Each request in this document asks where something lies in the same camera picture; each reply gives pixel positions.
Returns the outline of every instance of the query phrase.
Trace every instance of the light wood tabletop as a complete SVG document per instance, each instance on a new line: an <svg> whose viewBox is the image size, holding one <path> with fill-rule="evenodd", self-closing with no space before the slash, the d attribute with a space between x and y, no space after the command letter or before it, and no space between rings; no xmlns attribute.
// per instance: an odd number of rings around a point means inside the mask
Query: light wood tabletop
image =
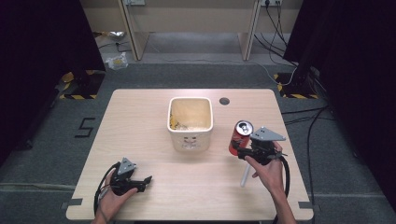
<svg viewBox="0 0 396 224"><path fill-rule="evenodd" d="M200 153L176 151L167 130L168 106L173 97L207 97L213 107L210 147ZM219 100L228 98L222 105ZM250 121L287 138L279 142L290 166L289 203L297 220L308 220L309 202L275 94L271 90L116 90L97 132L66 216L93 219L94 193L108 168L123 157L137 164L132 180L152 175L145 192L134 195L117 220L271 220L276 210L270 194L250 169L240 186L247 163L228 149L235 123Z"/></svg>

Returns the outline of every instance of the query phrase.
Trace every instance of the black and red can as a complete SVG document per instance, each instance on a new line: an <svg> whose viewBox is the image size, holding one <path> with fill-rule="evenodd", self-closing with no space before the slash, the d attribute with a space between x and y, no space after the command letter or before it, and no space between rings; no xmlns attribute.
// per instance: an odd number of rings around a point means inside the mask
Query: black and red can
<svg viewBox="0 0 396 224"><path fill-rule="evenodd" d="M231 154L238 156L237 147L247 147L248 140L250 140L250 135L253 133L253 125L246 120L239 120L235 127L233 128L233 136L231 137L231 142L229 150Z"/></svg>

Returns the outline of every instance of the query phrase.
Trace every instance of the crumpled plastic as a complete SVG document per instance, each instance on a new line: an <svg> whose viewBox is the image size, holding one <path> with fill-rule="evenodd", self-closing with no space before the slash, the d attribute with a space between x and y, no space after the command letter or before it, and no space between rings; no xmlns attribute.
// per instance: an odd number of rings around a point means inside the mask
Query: crumpled plastic
<svg viewBox="0 0 396 224"><path fill-rule="evenodd" d="M113 70L120 70L128 66L128 62L126 61L126 57L125 57L125 52L123 52L120 56L114 58L107 58L106 63L108 63L108 67Z"/></svg>

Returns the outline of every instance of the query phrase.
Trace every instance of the white stick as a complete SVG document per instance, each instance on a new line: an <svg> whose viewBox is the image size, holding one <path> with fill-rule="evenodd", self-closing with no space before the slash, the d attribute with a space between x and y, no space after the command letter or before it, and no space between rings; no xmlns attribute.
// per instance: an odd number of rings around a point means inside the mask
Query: white stick
<svg viewBox="0 0 396 224"><path fill-rule="evenodd" d="M245 168L244 176L242 176L241 180L241 187L243 188L245 184L247 183L247 178L248 178L248 172L250 170L250 164L247 164L247 167Z"/></svg>

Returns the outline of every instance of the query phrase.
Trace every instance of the plastic container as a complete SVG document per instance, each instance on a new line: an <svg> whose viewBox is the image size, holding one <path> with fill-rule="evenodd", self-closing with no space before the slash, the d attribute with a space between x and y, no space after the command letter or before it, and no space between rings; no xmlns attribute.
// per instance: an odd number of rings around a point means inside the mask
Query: plastic container
<svg viewBox="0 0 396 224"><path fill-rule="evenodd" d="M175 97L169 103L167 128L177 151L209 148L213 129L212 104L205 97Z"/></svg>

